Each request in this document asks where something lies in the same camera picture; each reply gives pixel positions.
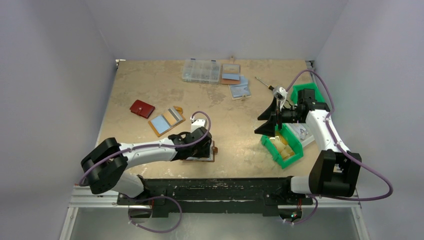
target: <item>white wall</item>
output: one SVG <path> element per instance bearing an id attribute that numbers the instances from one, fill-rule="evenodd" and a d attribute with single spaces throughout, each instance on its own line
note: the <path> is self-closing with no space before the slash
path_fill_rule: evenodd
<path id="1" fill-rule="evenodd" d="M 347 0 L 86 0 L 116 59 L 315 59 Z"/>
<path id="2" fill-rule="evenodd" d="M 114 58 L 83 0 L 0 3 L 0 239 L 58 239 Z"/>
<path id="3" fill-rule="evenodd" d="M 394 194 L 363 202 L 372 239 L 424 236 L 424 1 L 350 0 L 316 67 L 334 97 L 334 125 Z M 360 197 L 385 184 L 364 170 Z"/>

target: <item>wooden table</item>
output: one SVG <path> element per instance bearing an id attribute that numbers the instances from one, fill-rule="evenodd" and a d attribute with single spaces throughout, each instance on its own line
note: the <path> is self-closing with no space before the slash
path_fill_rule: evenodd
<path id="1" fill-rule="evenodd" d="M 232 100 L 227 85 L 183 82 L 184 60 L 121 61 L 116 73 L 98 140 L 115 137 L 119 143 L 143 143 L 170 134 L 190 131 L 190 115 L 202 110 L 212 121 L 211 134 L 219 153 L 215 162 L 153 162 L 129 169 L 145 178 L 246 178 L 304 176 L 319 154 L 315 142 L 304 149 L 304 157 L 286 169 L 272 159 L 254 129 L 263 122 L 257 117 L 271 104 L 271 91 L 258 80 L 287 87 L 301 70 L 304 60 L 236 60 L 241 74 L 249 79 L 252 96 Z M 310 83 L 305 73 L 296 84 Z M 187 119 L 162 137 L 157 137 L 148 120 L 130 112 L 135 100 L 156 107 L 150 119 L 172 106 L 183 108 Z"/>

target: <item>green plastic basket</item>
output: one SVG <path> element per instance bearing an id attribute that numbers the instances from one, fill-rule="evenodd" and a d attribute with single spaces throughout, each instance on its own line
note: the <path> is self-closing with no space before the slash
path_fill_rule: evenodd
<path id="1" fill-rule="evenodd" d="M 291 93 L 290 99 L 293 101 L 294 104 L 298 103 L 298 91 L 302 89 L 313 89 L 315 90 L 315 98 L 320 103 L 325 103 L 326 100 L 323 98 L 323 96 L 320 93 L 320 90 L 318 89 L 318 86 L 311 82 L 306 84 L 300 84 L 300 85 L 294 85 L 293 86 L 293 92 Z"/>
<path id="2" fill-rule="evenodd" d="M 277 151 L 276 147 L 274 146 L 274 144 L 271 143 L 270 139 L 267 136 L 262 135 L 260 141 L 262 145 L 264 145 L 266 149 L 268 149 L 269 153 L 271 153 L 272 159 L 276 161 L 281 166 L 281 168 L 284 169 L 287 168 L 290 164 L 302 158 L 304 156 L 304 150 L 302 148 L 301 142 L 295 137 L 295 135 L 293 135 L 287 125 L 283 124 L 279 133 L 282 135 L 283 138 L 285 138 L 285 140 L 287 140 L 288 145 L 294 152 L 294 155 L 286 160 L 283 160 L 280 153 Z"/>

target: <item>red wallet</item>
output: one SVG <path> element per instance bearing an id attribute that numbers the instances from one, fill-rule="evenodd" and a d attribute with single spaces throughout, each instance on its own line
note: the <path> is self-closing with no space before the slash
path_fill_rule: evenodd
<path id="1" fill-rule="evenodd" d="M 150 115 L 152 114 L 153 110 L 155 110 L 155 107 L 145 103 L 144 101 L 135 100 L 135 102 L 132 104 L 129 110 L 131 110 L 131 113 L 134 113 L 138 116 L 142 116 L 143 118 L 148 119 Z"/>

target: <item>wooden board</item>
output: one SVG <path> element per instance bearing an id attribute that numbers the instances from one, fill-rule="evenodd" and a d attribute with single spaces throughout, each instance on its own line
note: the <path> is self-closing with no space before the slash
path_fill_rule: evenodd
<path id="1" fill-rule="evenodd" d="M 180 106 L 186 118 L 202 110 L 212 120 L 211 134 L 215 146 L 219 148 L 215 162 L 153 162 L 133 167 L 130 173 L 141 174 L 145 178 L 246 178 L 309 174 L 318 156 L 315 143 L 306 147 L 302 159 L 281 169 L 261 145 L 261 136 L 254 134 L 254 129 L 262 124 L 257 117 L 273 99 L 272 92 L 255 76 L 274 87 L 287 87 L 301 70 L 307 68 L 304 60 L 237 59 L 234 63 L 240 64 L 241 74 L 248 78 L 252 94 L 245 101 L 232 100 L 226 85 L 184 82 L 184 62 L 121 61 L 98 139 L 102 141 L 115 137 L 120 143 L 141 143 L 190 131 L 190 121 L 185 121 L 164 136 L 157 137 L 148 119 L 130 112 L 129 107 L 136 99 L 155 106 L 157 113 Z M 304 73 L 296 83 L 310 82 L 311 77 Z"/>

